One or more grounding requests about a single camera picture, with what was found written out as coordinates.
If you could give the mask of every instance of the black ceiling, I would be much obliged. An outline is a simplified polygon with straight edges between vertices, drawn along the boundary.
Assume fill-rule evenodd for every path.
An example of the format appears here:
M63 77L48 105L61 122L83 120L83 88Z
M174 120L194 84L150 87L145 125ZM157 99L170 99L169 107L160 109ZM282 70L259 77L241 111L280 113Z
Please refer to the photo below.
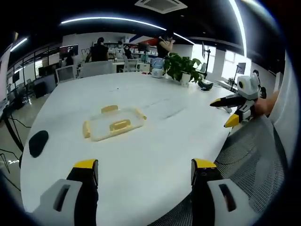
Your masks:
M168 14L160 14L134 4L137 0L119 1L46 1L39 4L18 3L9 8L10 18L6 21L0 52L11 43L12 33L29 37L29 41L13 52L15 56L25 54L50 42L62 40L63 35L86 32L127 32L146 36L158 35L157 29L121 21L81 21L60 25L70 18L84 16L116 16L145 21L164 28L171 28L184 37L206 37L242 45L239 26L232 7L227 0L182 0L188 6ZM237 0L245 30L247 48L257 52L262 63L284 59L281 39L243 2Z

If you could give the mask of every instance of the gray floor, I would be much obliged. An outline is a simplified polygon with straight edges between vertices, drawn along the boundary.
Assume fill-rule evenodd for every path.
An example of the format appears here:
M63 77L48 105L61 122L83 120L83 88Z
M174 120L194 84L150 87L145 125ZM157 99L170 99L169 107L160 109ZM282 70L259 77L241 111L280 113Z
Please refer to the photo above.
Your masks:
M26 126L31 126L33 124L37 114L39 113L41 107L47 100L48 96L49 95L45 95L39 99L32 98L30 100L30 102L28 102L24 107L13 112L13 118L18 119ZM27 136L30 131L30 128L24 127L22 124L20 124L17 121L15 121L15 124L16 124L17 130L18 130L20 139L22 141L22 144L24 145L27 140ZM15 153L15 155L18 158L21 155L21 151L19 150L17 145L14 143L4 122L1 122L1 124L0 124L0 148ZM2 158L0 158L0 169L2 170L4 175L8 179L10 179L20 189L19 160L16 159L16 157L11 153L3 152L1 150L0 150L0 153L5 154L10 173L6 169ZM4 179L4 180L7 184L7 188L9 190L9 192L15 199L16 203L21 208L23 208L21 192L17 188L15 188L11 183L9 183L6 179Z

